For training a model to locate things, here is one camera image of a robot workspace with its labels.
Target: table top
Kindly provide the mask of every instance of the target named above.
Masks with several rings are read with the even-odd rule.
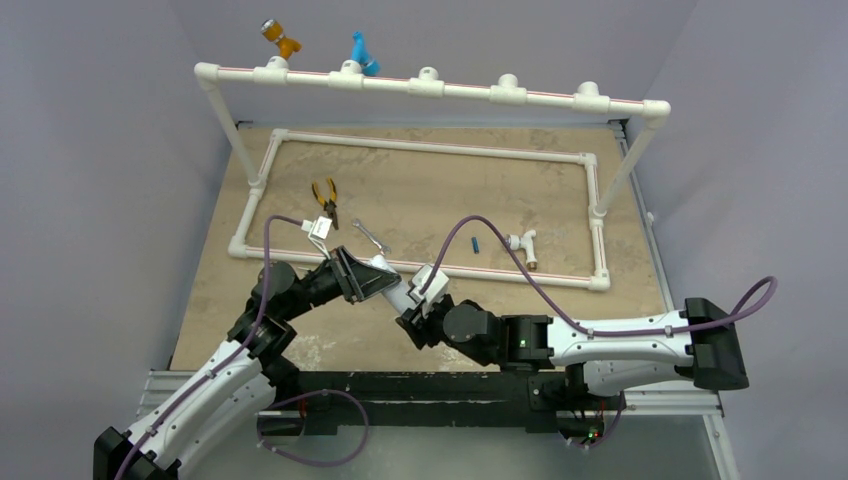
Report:
[[[591,152],[598,158],[601,192],[621,162],[613,133],[604,128],[299,130]],[[241,130],[257,166],[268,147],[270,133],[271,129]],[[376,247],[351,226],[351,220],[359,218],[392,247],[390,259],[431,262],[459,219],[480,214],[505,234],[535,229],[539,273],[592,273],[586,175],[582,166],[572,164],[284,142],[277,152],[247,244],[262,246],[262,225],[268,215],[314,219],[321,214],[311,183],[317,180],[326,192],[328,176],[332,176],[338,189],[340,222],[340,229],[331,231],[327,239],[328,248],[343,244],[360,257],[377,254]],[[227,244],[241,218],[247,193],[244,171],[231,156],[171,363],[173,370],[194,370],[208,359],[243,313],[256,283],[261,260],[227,254]],[[610,290],[546,287],[548,294],[565,312],[581,319],[662,312],[655,269],[631,192],[623,191],[613,202],[604,227]],[[479,254],[472,251],[472,236],[478,239]],[[282,222],[272,227],[271,245],[315,252],[304,232]],[[477,222],[460,230],[445,263],[515,270],[497,239]],[[525,284],[452,278],[449,291],[455,301],[469,298],[497,315],[553,314]],[[354,306],[335,300],[292,322],[298,336],[285,355],[302,370],[484,369],[443,345],[418,351],[395,324],[395,317],[395,311],[382,298]]]

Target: wooden table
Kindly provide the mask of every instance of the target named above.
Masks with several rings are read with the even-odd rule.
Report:
[[[306,130],[592,152],[598,157],[602,192],[621,161],[612,131],[603,128]],[[269,134],[270,129],[242,130],[257,166]],[[332,176],[338,187],[341,227],[331,232],[328,248],[344,244],[357,256],[377,253],[376,247],[350,225],[358,217],[392,247],[390,258],[433,261],[456,222],[466,215],[480,214],[503,233],[521,234],[536,229],[539,272],[584,276],[592,273],[586,177],[581,166],[568,164],[285,142],[277,153],[268,189],[248,233],[248,244],[262,245],[262,224],[272,213],[299,219],[319,215],[321,207],[312,197],[310,185],[318,180],[326,189],[327,176]],[[231,157],[171,363],[174,370],[194,370],[206,361],[243,312],[256,283],[261,261],[227,254],[247,189],[241,165]],[[314,251],[305,233],[289,224],[278,223],[271,233],[272,247]],[[612,279],[609,291],[565,287],[548,287],[546,291],[577,318],[624,318],[663,311],[631,192],[622,192],[610,207],[605,234]],[[480,244],[478,255],[471,248],[472,236]],[[446,262],[515,268],[492,233],[479,223],[468,224],[460,231]],[[523,284],[452,279],[450,293],[456,301],[470,298],[496,314],[552,314],[536,292]],[[481,369],[442,345],[416,350],[395,324],[395,316],[382,298],[356,306],[343,300],[330,302],[292,322],[298,337],[285,355],[302,370]]]

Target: blue fitting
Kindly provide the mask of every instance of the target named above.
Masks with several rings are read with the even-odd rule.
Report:
[[[365,37],[362,32],[353,32],[353,51],[350,59],[362,65],[362,73],[366,77],[374,77],[380,72],[380,64],[365,48]]]

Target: yellow valve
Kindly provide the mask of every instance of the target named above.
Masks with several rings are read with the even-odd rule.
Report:
[[[283,27],[280,25],[280,22],[273,18],[265,20],[265,23],[262,24],[262,28],[259,29],[259,31],[262,32],[262,35],[267,38],[269,42],[280,48],[280,56],[286,60],[291,57],[292,53],[300,51],[300,42],[287,37],[285,33],[283,33]]]

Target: metal wrench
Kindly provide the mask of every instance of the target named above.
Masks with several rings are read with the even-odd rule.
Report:
[[[354,227],[361,230],[362,233],[364,233],[365,236],[368,238],[368,240],[371,240],[371,243],[373,243],[374,245],[377,245],[377,248],[380,249],[381,254],[388,255],[388,254],[392,253],[392,249],[388,245],[386,245],[385,243],[377,240],[377,237],[375,237],[373,233],[369,232],[368,229],[365,228],[365,225],[363,225],[362,222],[358,218],[354,218],[353,222],[351,222],[351,223],[353,224]]]

